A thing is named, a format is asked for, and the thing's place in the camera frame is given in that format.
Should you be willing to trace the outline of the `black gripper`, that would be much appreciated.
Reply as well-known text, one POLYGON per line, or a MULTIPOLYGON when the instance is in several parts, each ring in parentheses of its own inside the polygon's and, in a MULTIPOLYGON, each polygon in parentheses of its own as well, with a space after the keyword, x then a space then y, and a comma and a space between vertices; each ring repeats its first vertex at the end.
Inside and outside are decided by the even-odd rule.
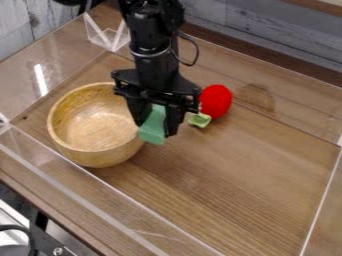
POLYGON ((111 72, 115 94, 124 97, 138 126, 147 120, 152 104, 164 106, 167 136, 174 136, 186 112, 199 112, 202 89, 182 76, 172 50, 152 56, 134 55, 134 60, 134 68, 111 72))

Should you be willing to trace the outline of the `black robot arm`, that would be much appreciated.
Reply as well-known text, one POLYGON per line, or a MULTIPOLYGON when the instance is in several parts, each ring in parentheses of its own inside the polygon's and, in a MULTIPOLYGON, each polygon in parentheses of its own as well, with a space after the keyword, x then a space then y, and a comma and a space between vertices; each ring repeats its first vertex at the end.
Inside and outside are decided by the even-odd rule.
POLYGON ((178 133, 187 113, 200 106, 200 87, 183 77, 179 66, 178 40, 184 23, 179 0, 116 0, 130 31, 130 53, 135 67, 111 72, 113 93, 125 99, 135 124, 152 116, 152 107, 164 108, 162 134, 178 133))

